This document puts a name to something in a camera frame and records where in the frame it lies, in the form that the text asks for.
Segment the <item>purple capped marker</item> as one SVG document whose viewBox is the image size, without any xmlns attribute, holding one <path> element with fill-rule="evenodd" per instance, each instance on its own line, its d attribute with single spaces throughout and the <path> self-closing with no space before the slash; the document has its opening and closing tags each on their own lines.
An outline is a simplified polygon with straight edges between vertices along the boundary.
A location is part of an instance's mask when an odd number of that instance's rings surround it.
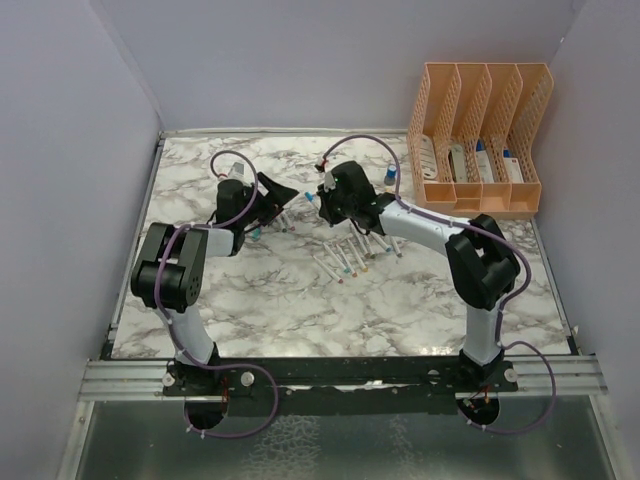
<svg viewBox="0 0 640 480">
<path fill-rule="evenodd" d="M 325 262 L 323 262 L 321 259 L 319 259 L 317 256 L 313 255 L 312 256 L 313 260 L 315 261 L 315 263 L 327 274 L 331 277 L 332 280 L 334 280 L 335 282 L 342 284 L 343 283 L 343 279 L 331 268 L 329 267 Z"/>
</svg>

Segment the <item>teal capped marker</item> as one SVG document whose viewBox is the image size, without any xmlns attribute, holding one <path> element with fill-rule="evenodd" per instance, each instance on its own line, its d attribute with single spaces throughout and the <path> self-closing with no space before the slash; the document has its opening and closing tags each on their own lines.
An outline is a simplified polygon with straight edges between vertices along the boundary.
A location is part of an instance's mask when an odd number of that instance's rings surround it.
<svg viewBox="0 0 640 480">
<path fill-rule="evenodd" d="M 323 243 L 323 248 L 334 263 L 345 273 L 351 273 L 351 269 L 342 261 L 342 259 L 333 251 L 331 246 L 327 243 Z"/>
</svg>

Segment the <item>peach capped marker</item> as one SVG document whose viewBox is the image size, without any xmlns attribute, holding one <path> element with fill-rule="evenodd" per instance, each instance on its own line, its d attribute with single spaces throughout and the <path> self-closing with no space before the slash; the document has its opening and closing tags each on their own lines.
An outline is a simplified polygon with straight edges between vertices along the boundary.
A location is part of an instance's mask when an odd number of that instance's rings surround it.
<svg viewBox="0 0 640 480">
<path fill-rule="evenodd" d="M 369 269 L 368 269 L 367 265 L 365 264 L 364 260 L 362 259 L 359 251 L 357 250 L 357 248 L 353 244 L 353 242 L 350 239 L 347 239 L 346 242 L 347 242 L 348 248 L 349 248 L 351 254 L 353 255 L 353 257 L 355 258 L 356 263 L 359 266 L 359 268 L 363 272 L 368 272 Z"/>
</svg>

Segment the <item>light blue capped marker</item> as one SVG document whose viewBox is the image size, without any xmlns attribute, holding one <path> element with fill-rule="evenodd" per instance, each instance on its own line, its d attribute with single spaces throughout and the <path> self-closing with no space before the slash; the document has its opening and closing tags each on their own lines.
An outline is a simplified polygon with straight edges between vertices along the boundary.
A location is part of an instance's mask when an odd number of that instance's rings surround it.
<svg viewBox="0 0 640 480">
<path fill-rule="evenodd" d="M 375 240 L 375 242 L 386 252 L 391 252 L 392 247 L 377 233 L 372 232 L 371 236 Z"/>
</svg>

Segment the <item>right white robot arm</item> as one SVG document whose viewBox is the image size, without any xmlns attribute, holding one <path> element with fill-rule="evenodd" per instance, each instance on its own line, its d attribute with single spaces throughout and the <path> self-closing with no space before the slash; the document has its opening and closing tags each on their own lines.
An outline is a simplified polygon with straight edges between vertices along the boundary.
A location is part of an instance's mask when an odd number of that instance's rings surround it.
<svg viewBox="0 0 640 480">
<path fill-rule="evenodd" d="M 461 383 L 481 391 L 496 376 L 503 356 L 496 329 L 498 303 L 520 273 L 515 254 L 497 221 L 486 214 L 471 220 L 450 217 L 378 193 L 363 168 L 344 162 L 324 174 L 317 194 L 320 216 L 330 225 L 346 220 L 366 233 L 406 239 L 446 257 L 454 288 L 467 308 L 466 337 L 459 367 Z"/>
</svg>

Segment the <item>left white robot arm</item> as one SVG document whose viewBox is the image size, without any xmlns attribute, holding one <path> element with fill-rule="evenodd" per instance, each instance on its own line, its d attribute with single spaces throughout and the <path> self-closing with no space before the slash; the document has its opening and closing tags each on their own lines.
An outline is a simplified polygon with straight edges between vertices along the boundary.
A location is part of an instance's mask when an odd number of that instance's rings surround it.
<svg viewBox="0 0 640 480">
<path fill-rule="evenodd" d="M 210 394 L 221 380 L 217 345 L 207 334 L 197 307 L 206 260 L 237 255 L 251 229 L 273 222 L 298 195 L 298 190 L 262 172 L 252 184 L 227 177 L 219 183 L 209 223 L 178 227 L 154 222 L 149 226 L 131 273 L 130 289 L 163 321 L 174 345 L 174 359 L 189 365 L 186 382 L 195 392 Z"/>
</svg>

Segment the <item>white printed card package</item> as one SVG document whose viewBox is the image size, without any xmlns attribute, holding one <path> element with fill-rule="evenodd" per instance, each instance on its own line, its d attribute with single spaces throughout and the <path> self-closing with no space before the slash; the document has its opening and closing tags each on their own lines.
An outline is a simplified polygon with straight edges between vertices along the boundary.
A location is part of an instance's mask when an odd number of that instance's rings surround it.
<svg viewBox="0 0 640 480">
<path fill-rule="evenodd" d="M 421 136 L 418 155 L 423 179 L 429 182 L 437 181 L 439 174 L 438 163 L 433 140 L 428 135 Z"/>
</svg>

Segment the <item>white blue box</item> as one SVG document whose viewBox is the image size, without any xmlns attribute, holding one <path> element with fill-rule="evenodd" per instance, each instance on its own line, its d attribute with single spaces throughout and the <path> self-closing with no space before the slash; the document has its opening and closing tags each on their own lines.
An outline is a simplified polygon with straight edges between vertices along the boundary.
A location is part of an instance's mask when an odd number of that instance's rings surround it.
<svg viewBox="0 0 640 480">
<path fill-rule="evenodd" d="M 480 178 L 483 183 L 494 183 L 495 177 L 489 155 L 485 148 L 484 142 L 479 139 L 476 143 L 476 162 Z"/>
</svg>

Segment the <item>peach plastic desk organizer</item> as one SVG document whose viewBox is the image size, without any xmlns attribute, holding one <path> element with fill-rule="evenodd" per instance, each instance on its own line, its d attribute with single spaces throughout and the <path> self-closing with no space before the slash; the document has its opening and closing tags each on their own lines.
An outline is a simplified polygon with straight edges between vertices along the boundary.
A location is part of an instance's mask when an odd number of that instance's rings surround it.
<svg viewBox="0 0 640 480">
<path fill-rule="evenodd" d="M 533 218 L 542 186 L 532 149 L 553 88 L 544 63 L 425 63 L 407 133 L 417 204 Z"/>
</svg>

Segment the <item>white red box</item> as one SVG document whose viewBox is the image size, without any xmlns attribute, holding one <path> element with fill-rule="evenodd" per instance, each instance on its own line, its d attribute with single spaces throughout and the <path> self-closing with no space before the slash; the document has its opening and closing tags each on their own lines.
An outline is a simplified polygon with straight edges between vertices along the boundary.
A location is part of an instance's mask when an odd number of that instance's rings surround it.
<svg viewBox="0 0 640 480">
<path fill-rule="evenodd" d="M 524 182 L 519 159 L 514 157 L 511 154 L 510 150 L 507 148 L 503 150 L 503 163 L 508 177 L 512 183 Z"/>
</svg>

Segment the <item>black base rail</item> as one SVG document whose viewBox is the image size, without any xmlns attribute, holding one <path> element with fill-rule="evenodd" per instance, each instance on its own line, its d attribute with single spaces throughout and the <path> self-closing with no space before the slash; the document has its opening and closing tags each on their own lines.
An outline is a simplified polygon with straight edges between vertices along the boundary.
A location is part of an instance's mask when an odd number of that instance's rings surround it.
<svg viewBox="0 0 640 480">
<path fill-rule="evenodd" d="M 210 371 L 172 361 L 163 395 L 231 416 L 453 415 L 459 394 L 517 391 L 511 362 L 458 356 L 224 358 Z"/>
</svg>

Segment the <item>aluminium frame rail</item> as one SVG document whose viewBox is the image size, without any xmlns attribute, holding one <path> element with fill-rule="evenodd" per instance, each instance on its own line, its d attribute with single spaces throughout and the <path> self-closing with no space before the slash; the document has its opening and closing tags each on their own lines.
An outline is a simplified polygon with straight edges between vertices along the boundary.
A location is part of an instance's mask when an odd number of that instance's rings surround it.
<svg viewBox="0 0 640 480">
<path fill-rule="evenodd" d="M 263 387 L 282 394 L 316 391 L 355 393 L 421 387 L 429 394 L 589 396 L 608 391 L 596 357 L 506 357 L 485 380 L 464 372 L 454 356 L 229 358 L 229 370 L 180 367 L 172 360 L 91 361 L 80 387 L 84 401 L 146 401 L 169 398 L 218 400 L 223 392 L 249 394 Z"/>
</svg>

